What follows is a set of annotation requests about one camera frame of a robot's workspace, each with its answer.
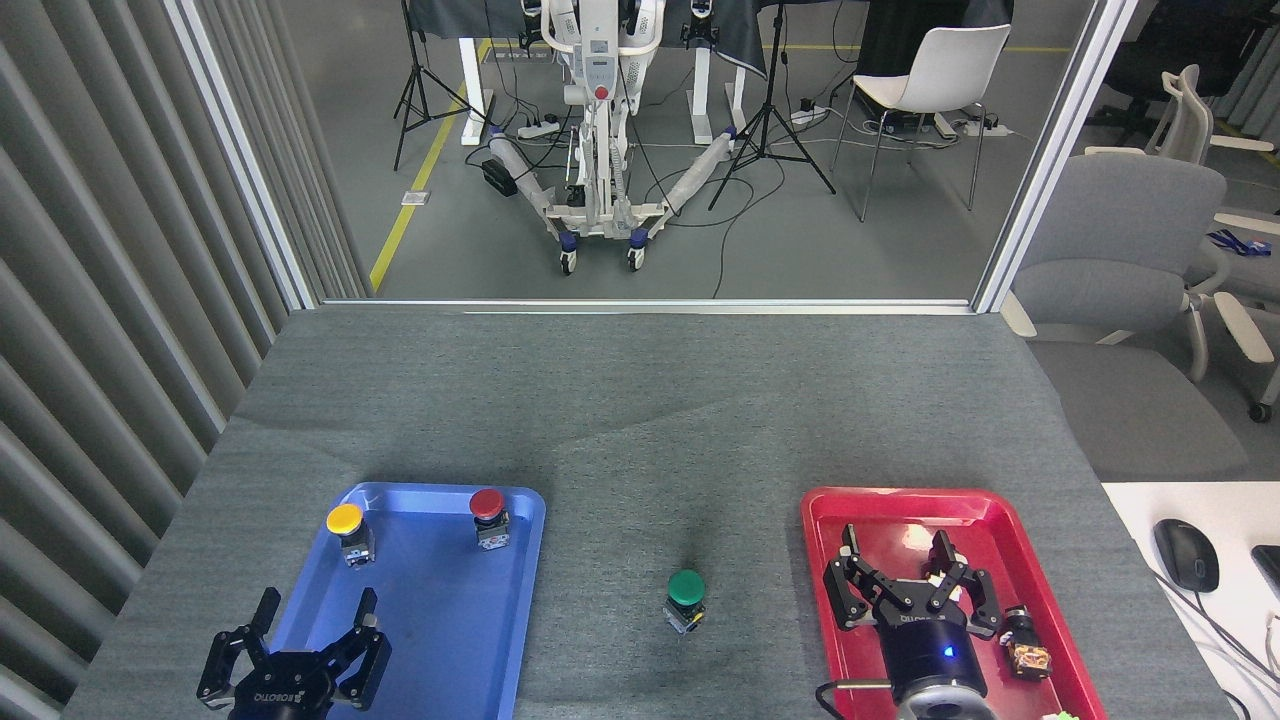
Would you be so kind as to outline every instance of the chair armrest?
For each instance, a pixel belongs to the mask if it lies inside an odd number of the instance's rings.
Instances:
[[[1142,147],[1112,147],[1110,145],[1091,145],[1084,149],[1085,155],[1097,155],[1100,152],[1126,152],[1130,155],[1146,155],[1147,151]]]
[[[1222,223],[1224,225],[1231,225],[1235,228],[1244,228],[1253,232],[1265,232],[1267,234],[1280,234],[1280,222],[1261,220],[1257,218],[1247,218],[1244,215],[1233,215],[1231,213],[1217,213],[1213,215],[1215,223]]]
[[[1253,318],[1249,316],[1235,296],[1228,292],[1215,292],[1213,305],[1217,306],[1217,314],[1222,316],[1222,323],[1226,324],[1228,332],[1251,363],[1275,363],[1276,356],[1262,337],[1262,332],[1258,331],[1257,323],[1253,322]]]
[[[1275,152],[1276,146],[1265,140],[1252,140],[1248,137],[1231,137],[1229,135],[1215,135],[1208,138],[1213,147],[1233,147],[1235,150],[1253,150],[1254,152]]]
[[[1222,286],[1226,277],[1231,274],[1231,264],[1226,260],[1226,252],[1222,252],[1222,250],[1213,245],[1213,241],[1207,237],[1201,240],[1199,251],[1201,255],[1208,258],[1208,260],[1213,263],[1213,274],[1196,283],[1189,290],[1196,295],[1206,295]]]
[[[1039,334],[1036,329],[1036,323],[1032,322],[1030,315],[1027,314],[1027,309],[1023,307],[1023,304],[1012,291],[1005,296],[1005,302],[1000,306],[1000,316],[1005,319],[1005,324],[1018,337],[1036,337]]]

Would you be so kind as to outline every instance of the caster wheel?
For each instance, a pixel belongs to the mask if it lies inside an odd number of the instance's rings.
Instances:
[[[1254,402],[1249,407],[1249,419],[1254,423],[1266,423],[1271,420],[1271,406],[1263,405],[1261,402]]]

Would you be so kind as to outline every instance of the yellow button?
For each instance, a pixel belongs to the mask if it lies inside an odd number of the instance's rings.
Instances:
[[[364,519],[365,512],[357,505],[343,502],[329,511],[329,518],[325,519],[324,524],[335,536],[349,536],[356,532]]]

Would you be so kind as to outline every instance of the white chair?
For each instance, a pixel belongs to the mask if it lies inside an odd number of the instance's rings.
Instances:
[[[872,183],[876,179],[876,159],[879,156],[881,141],[884,137],[884,123],[893,110],[924,115],[978,105],[982,110],[982,124],[978,129],[978,149],[973,158],[973,178],[969,181],[969,201],[966,202],[966,208],[973,210],[973,192],[978,184],[978,161],[982,159],[982,138],[987,128],[987,109],[983,108],[980,100],[987,92],[991,73],[996,69],[1000,50],[1005,46],[1005,40],[1009,38],[1009,28],[1007,24],[977,28],[936,27],[925,33],[924,40],[920,41],[910,74],[897,77],[854,76],[854,86],[884,108],[876,133],[872,170],[867,178],[867,197],[863,201],[863,211],[858,214],[860,222],[867,220],[867,210],[872,200]],[[845,106],[846,123],[840,128],[841,142],[836,143],[836,156],[832,158],[832,165],[836,164],[836,158],[840,158],[840,145],[845,140],[845,124],[847,124],[852,99],[854,94],[850,92],[849,104]]]

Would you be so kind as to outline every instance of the blue tray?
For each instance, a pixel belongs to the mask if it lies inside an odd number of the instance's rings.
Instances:
[[[547,505],[531,489],[497,488],[511,544],[486,552],[468,507],[477,489],[361,483],[334,501],[365,510],[375,561],[348,568],[321,525],[270,646],[320,650],[351,628],[361,591],[378,592],[392,643],[383,683],[367,712],[338,703],[333,720],[512,716]]]

